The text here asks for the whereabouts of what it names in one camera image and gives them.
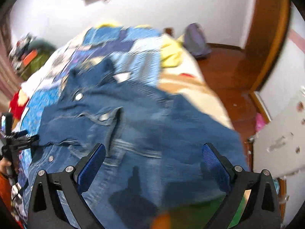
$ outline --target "white wall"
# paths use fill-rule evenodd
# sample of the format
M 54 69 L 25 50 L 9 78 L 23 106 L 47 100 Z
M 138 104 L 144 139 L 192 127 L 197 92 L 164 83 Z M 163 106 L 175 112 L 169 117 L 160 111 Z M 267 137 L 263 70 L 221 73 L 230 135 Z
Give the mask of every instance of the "white wall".
M 305 38 L 305 21 L 294 5 L 289 29 Z M 271 119 L 284 109 L 301 85 L 305 86 L 304 64 L 305 54 L 287 37 L 271 75 L 260 90 L 260 98 Z
M 289 30 L 294 30 L 305 39 L 305 21 L 294 5 Z M 287 37 L 275 68 L 259 92 L 271 119 L 286 107 L 301 85 L 305 86 L 305 53 Z M 287 195 L 289 201 L 283 221 L 285 226 L 291 222 L 305 200 L 305 171 L 287 177 Z
M 65 44 L 100 19 L 125 26 L 150 24 L 160 30 L 198 22 L 210 43 L 244 46 L 255 0 L 17 0 L 11 11 L 13 43 L 28 32 L 56 46 Z

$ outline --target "curtain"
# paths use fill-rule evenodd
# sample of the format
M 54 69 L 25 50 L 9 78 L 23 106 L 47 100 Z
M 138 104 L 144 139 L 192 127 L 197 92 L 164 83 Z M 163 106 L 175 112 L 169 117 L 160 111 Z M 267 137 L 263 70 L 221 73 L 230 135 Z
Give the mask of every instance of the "curtain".
M 11 50 L 9 13 L 0 21 L 0 112 L 8 110 L 9 101 L 20 88 L 21 79 L 14 73 L 9 60 Z

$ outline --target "reddish brown floor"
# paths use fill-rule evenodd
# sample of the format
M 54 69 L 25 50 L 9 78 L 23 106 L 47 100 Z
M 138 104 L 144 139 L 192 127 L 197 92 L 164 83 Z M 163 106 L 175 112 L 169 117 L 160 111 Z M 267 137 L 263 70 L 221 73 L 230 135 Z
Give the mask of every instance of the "reddish brown floor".
M 198 63 L 205 81 L 222 100 L 235 130 L 240 133 L 247 154 L 252 149 L 246 140 L 255 134 L 257 113 L 248 94 L 257 73 L 251 71 L 249 62 L 239 50 L 213 48 L 210 56 Z

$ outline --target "denim jacket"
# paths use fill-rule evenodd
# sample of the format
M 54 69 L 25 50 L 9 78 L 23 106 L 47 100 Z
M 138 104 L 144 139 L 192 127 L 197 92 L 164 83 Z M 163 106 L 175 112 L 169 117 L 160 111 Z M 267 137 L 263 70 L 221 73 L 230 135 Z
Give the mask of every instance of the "denim jacket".
M 73 69 L 57 104 L 46 107 L 40 145 L 24 194 L 28 209 L 36 174 L 76 165 L 96 143 L 106 159 L 83 198 L 106 229 L 149 228 L 160 211 L 217 198 L 221 192 L 202 163 L 213 143 L 233 165 L 246 169 L 236 132 L 170 95 L 134 81 L 117 83 L 106 58 L 88 71 Z M 70 223 L 77 223 L 60 193 Z

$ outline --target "gray backpack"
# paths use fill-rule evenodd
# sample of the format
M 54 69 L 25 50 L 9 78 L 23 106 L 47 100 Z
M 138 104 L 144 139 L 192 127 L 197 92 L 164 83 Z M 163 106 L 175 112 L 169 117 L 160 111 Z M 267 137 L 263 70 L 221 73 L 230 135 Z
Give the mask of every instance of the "gray backpack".
M 212 51 L 206 43 L 202 28 L 197 23 L 187 26 L 183 46 L 195 59 L 205 58 Z

